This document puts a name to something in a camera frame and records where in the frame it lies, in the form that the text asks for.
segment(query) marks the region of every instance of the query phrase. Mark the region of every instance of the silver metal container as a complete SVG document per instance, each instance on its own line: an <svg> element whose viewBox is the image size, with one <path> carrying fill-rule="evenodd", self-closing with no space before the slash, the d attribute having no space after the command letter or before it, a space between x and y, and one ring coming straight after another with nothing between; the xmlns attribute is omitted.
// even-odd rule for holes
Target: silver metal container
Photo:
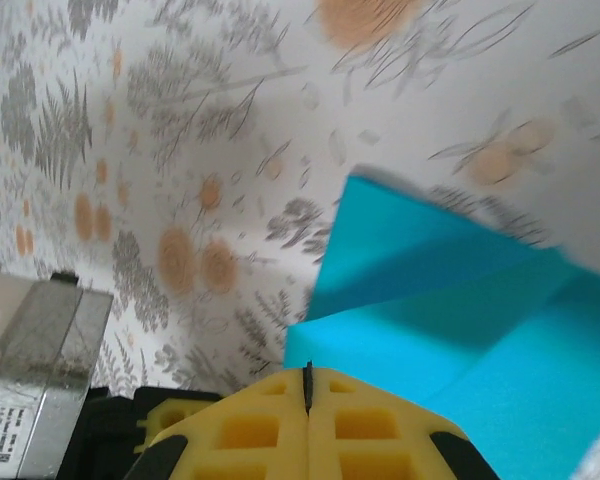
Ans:
<svg viewBox="0 0 600 480"><path fill-rule="evenodd" d="M0 281L9 282L4 277ZM13 281L24 296L14 295L19 306L0 321L0 479L55 478L89 389L112 297L56 280ZM3 300L1 308L8 305Z"/></svg>

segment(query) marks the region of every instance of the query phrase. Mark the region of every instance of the blue foam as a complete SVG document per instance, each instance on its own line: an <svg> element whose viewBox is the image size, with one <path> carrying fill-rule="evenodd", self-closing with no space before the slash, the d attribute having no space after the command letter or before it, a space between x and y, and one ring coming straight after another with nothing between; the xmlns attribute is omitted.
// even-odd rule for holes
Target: blue foam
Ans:
<svg viewBox="0 0 600 480"><path fill-rule="evenodd" d="M600 431L600 277L361 178L286 367L312 360L460 425L503 479L565 479Z"/></svg>

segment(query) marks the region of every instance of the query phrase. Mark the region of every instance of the blue foam sheet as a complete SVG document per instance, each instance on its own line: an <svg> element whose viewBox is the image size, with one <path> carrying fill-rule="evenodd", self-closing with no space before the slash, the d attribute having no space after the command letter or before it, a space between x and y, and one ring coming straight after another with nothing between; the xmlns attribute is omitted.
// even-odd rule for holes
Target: blue foam sheet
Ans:
<svg viewBox="0 0 600 480"><path fill-rule="evenodd" d="M351 177L286 367L446 416L503 479L563 480L600 431L600 276Z"/></svg>

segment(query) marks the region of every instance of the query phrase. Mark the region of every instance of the gray fern pattern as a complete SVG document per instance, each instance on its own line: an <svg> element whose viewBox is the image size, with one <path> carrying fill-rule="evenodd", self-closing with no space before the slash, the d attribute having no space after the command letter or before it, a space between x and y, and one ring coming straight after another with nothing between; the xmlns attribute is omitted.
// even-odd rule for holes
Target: gray fern pattern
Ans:
<svg viewBox="0 0 600 480"><path fill-rule="evenodd" d="M350 174L600 271L581 3L0 1L0 262L113 294L122 395L281 369Z"/></svg>

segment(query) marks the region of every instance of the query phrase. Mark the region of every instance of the floral wallpaper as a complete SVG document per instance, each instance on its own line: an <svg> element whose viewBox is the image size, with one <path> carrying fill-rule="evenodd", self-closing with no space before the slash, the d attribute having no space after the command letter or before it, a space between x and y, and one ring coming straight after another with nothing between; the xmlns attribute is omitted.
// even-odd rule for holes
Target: floral wallpaper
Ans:
<svg viewBox="0 0 600 480"><path fill-rule="evenodd" d="M0 262L114 293L96 384L280 368L361 164L600 271L600 0L0 1Z"/></svg>

